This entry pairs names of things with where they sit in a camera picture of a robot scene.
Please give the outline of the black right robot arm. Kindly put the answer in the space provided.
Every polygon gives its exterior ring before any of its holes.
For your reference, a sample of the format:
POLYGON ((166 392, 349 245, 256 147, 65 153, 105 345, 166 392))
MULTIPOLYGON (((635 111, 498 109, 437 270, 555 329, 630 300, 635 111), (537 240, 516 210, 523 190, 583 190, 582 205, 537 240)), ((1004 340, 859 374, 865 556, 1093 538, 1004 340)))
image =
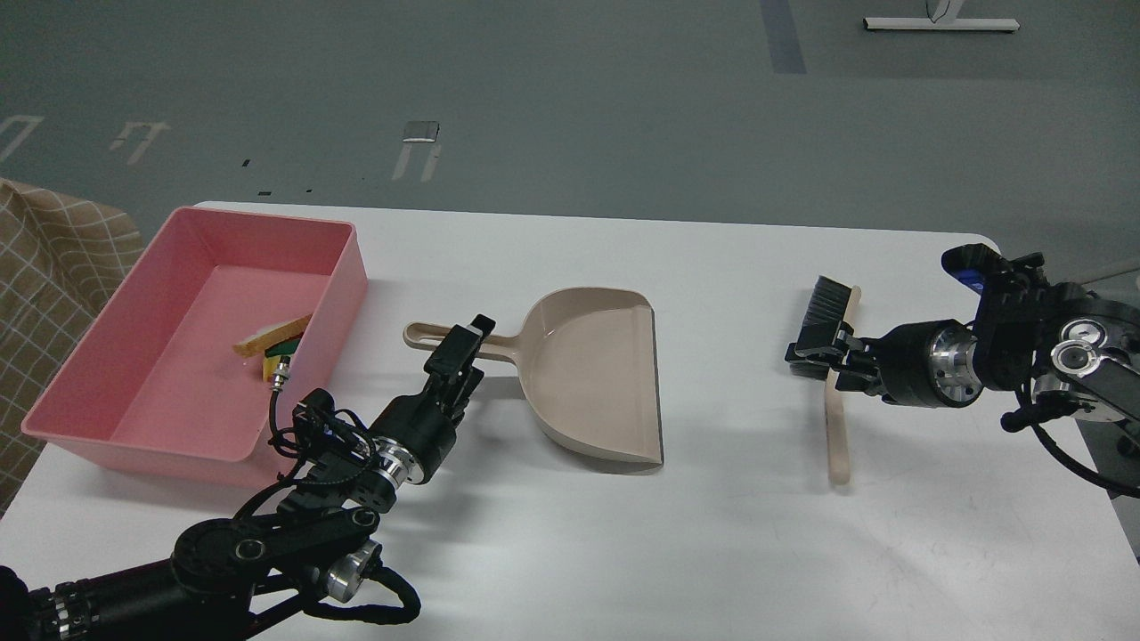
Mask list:
POLYGON ((1080 479, 1135 498, 1134 484, 1078 463, 1044 429, 1059 417, 1135 425, 1135 307, 1075 281, 1050 283, 1039 253, 1008 259, 966 244, 945 251, 940 268, 980 298, 974 320, 925 320, 856 336, 848 320, 855 289, 822 276, 785 364, 799 378, 834 381, 839 393, 894 406, 962 409, 982 391, 1010 391, 1018 406, 1001 417, 1007 433, 1031 429, 1080 479))

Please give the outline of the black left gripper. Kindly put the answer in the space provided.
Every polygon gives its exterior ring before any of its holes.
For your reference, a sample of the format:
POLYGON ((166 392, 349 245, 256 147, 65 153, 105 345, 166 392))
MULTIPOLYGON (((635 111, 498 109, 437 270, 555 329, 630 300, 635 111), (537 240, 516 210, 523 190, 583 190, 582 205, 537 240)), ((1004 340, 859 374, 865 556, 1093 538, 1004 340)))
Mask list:
POLYGON ((412 454, 417 469, 412 484, 431 482, 451 453, 461 414, 484 380, 484 371, 474 365, 477 352, 490 344, 495 326, 484 315, 467 326, 451 326, 425 362, 427 393, 396 397, 368 425, 368 435, 398 443, 412 454))

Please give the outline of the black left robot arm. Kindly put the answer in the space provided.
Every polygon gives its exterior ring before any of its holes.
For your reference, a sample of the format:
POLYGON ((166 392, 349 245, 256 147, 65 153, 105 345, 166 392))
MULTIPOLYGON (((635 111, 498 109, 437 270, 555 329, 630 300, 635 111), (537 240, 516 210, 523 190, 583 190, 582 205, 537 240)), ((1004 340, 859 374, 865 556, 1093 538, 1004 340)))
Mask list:
POLYGON ((443 328, 424 388, 370 425, 321 388, 277 425, 290 352, 274 344, 270 446, 290 471, 231 518, 194 524, 166 560, 36 591, 3 568, 5 640, 249 640, 298 612, 412 623, 420 597, 373 536, 400 487, 430 482, 451 453, 492 328, 484 315, 443 328))

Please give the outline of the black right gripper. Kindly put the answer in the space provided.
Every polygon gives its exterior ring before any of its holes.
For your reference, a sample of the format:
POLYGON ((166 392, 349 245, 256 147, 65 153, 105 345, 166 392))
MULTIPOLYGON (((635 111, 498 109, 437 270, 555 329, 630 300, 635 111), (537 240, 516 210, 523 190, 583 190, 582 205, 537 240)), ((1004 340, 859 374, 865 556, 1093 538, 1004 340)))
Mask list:
POLYGON ((876 339, 872 352, 850 323, 814 323, 787 344, 783 362, 796 378, 826 381, 834 374, 838 391, 889 404, 952 409, 972 404, 972 332, 956 320, 899 325, 876 339), (879 376, 850 370, 879 370, 879 376))

